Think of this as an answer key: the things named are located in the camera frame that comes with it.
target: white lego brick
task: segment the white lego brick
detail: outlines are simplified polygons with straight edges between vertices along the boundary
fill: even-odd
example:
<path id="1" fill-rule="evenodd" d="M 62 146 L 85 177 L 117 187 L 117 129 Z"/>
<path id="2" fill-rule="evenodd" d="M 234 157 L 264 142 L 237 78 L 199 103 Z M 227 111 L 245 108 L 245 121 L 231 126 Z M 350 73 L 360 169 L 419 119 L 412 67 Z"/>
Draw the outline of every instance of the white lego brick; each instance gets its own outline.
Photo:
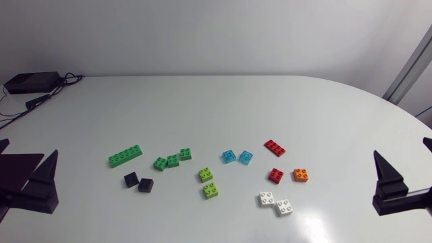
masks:
<path id="1" fill-rule="evenodd" d="M 259 193 L 259 204 L 262 207 L 272 207 L 275 204 L 273 193 L 271 192 L 260 192 Z"/>
<path id="2" fill-rule="evenodd" d="M 294 211 L 288 199 L 277 201 L 276 208 L 279 216 L 290 215 Z"/>

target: black device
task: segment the black device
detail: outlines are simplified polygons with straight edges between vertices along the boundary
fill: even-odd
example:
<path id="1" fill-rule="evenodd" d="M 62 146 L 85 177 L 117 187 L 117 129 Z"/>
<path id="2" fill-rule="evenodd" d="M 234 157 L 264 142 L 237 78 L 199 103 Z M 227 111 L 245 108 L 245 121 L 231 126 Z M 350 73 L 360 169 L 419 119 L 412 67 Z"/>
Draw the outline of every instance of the black device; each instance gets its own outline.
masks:
<path id="1" fill-rule="evenodd" d="M 18 74 L 7 81 L 4 87 L 10 94 L 51 92 L 61 81 L 58 72 Z"/>
<path id="2" fill-rule="evenodd" d="M 0 140 L 0 223 L 9 208 L 53 213 L 59 199 L 54 175 L 58 151 L 37 167 L 43 154 L 3 154 L 8 139 Z"/>
<path id="3" fill-rule="evenodd" d="M 432 139 L 423 138 L 432 152 Z M 432 215 L 432 187 L 408 192 L 404 178 L 377 151 L 373 152 L 377 168 L 377 187 L 372 199 L 378 215 L 388 215 L 412 209 L 426 209 Z"/>

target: orange lego brick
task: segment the orange lego brick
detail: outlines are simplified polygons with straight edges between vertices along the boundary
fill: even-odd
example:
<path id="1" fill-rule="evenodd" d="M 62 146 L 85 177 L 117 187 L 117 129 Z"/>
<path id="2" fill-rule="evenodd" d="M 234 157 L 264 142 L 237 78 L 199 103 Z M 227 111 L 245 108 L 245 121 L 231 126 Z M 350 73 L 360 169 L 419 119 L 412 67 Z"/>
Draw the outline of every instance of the orange lego brick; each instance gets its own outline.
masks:
<path id="1" fill-rule="evenodd" d="M 309 179 L 308 172 L 305 169 L 294 169 L 292 174 L 296 182 L 307 182 Z"/>

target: lime green lego brick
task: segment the lime green lego brick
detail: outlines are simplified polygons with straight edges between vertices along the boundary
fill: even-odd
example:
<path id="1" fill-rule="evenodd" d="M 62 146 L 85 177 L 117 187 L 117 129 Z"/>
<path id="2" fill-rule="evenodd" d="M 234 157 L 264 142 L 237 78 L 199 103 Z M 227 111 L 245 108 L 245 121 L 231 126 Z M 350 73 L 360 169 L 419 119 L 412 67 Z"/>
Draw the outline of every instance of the lime green lego brick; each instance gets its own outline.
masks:
<path id="1" fill-rule="evenodd" d="M 191 159 L 192 154 L 190 153 L 190 148 L 183 148 L 180 150 L 180 159 L 181 160 L 187 160 Z"/>
<path id="2" fill-rule="evenodd" d="M 217 191 L 217 187 L 214 183 L 210 183 L 207 186 L 204 187 L 205 196 L 207 199 L 210 199 L 212 197 L 215 197 L 219 194 Z"/>
<path id="3" fill-rule="evenodd" d="M 199 171 L 202 182 L 207 182 L 213 179 L 213 174 L 209 168 L 205 168 Z"/>
<path id="4" fill-rule="evenodd" d="M 142 151 L 138 145 L 135 145 L 108 158 L 109 165 L 114 168 L 140 155 Z"/>
<path id="5" fill-rule="evenodd" d="M 178 155 L 171 155 L 167 158 L 168 168 L 179 166 Z"/>
<path id="6" fill-rule="evenodd" d="M 153 163 L 153 167 L 156 168 L 156 169 L 158 169 L 158 170 L 160 170 L 160 171 L 163 171 L 167 167 L 167 164 L 168 164 L 168 162 L 167 162 L 166 159 L 159 157 Z"/>

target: red lego brick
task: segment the red lego brick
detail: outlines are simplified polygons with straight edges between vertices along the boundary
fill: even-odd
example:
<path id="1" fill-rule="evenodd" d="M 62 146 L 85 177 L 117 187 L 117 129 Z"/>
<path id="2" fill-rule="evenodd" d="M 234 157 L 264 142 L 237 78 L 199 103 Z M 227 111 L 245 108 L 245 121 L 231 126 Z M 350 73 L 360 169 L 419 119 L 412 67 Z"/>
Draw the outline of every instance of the red lego brick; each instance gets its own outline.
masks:
<path id="1" fill-rule="evenodd" d="M 280 157 L 285 153 L 285 149 L 280 147 L 277 143 L 275 143 L 272 139 L 264 144 L 268 149 L 270 149 L 276 156 Z"/>
<path id="2" fill-rule="evenodd" d="M 278 184 L 282 180 L 282 176 L 284 176 L 282 171 L 273 168 L 273 170 L 270 172 L 269 180 Z"/>

